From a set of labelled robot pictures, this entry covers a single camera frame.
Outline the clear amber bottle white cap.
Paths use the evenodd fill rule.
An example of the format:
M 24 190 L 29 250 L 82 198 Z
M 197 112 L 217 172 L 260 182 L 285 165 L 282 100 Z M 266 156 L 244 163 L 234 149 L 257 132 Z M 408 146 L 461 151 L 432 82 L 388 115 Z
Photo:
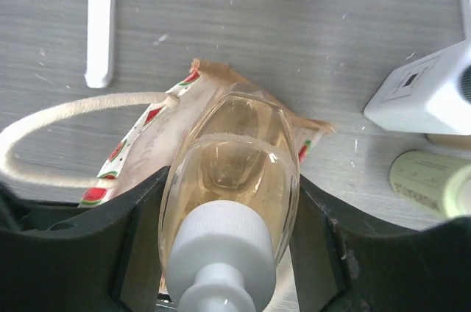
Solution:
M 160 263 L 179 311 L 262 311 L 297 215 L 300 166 L 286 109 L 236 83 L 177 152 L 160 206 Z

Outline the pale green cylindrical bottle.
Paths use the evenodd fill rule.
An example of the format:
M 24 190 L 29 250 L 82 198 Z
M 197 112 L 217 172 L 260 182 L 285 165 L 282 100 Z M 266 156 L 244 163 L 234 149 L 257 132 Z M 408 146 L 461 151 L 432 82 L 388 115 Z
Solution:
M 395 194 L 443 219 L 470 215 L 470 161 L 424 151 L 401 154 L 389 169 Z

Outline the watermelon print canvas bag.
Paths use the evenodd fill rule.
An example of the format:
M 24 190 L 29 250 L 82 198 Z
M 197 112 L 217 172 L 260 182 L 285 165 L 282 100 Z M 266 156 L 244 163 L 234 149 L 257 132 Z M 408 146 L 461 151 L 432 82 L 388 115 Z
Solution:
M 76 100 L 29 115 L 1 132 L 1 172 L 39 185 L 84 188 L 85 206 L 106 202 L 168 166 L 204 110 L 231 86 L 252 83 L 228 65 L 193 60 L 189 76 L 165 93 L 116 93 Z M 118 107 L 144 104 L 147 109 L 93 178 L 64 177 L 28 169 L 13 154 L 27 135 L 50 124 Z

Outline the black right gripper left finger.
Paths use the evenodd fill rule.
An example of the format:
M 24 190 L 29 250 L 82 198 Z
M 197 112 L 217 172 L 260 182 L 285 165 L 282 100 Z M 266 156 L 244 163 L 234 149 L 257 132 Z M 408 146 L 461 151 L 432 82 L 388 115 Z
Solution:
M 94 208 L 1 187 L 3 311 L 170 311 L 157 220 L 169 170 Z

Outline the white square bottle black cap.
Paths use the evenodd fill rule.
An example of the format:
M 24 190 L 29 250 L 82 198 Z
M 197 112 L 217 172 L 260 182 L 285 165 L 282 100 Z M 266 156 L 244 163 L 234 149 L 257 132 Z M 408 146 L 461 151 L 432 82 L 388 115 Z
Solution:
M 470 41 L 393 70 L 364 108 L 394 132 L 470 134 Z

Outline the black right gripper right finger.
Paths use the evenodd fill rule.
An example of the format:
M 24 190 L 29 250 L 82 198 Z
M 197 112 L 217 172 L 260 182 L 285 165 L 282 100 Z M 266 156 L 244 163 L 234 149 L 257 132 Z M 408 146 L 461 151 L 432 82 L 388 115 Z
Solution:
M 468 311 L 470 218 L 416 231 L 306 178 L 290 240 L 301 311 Z

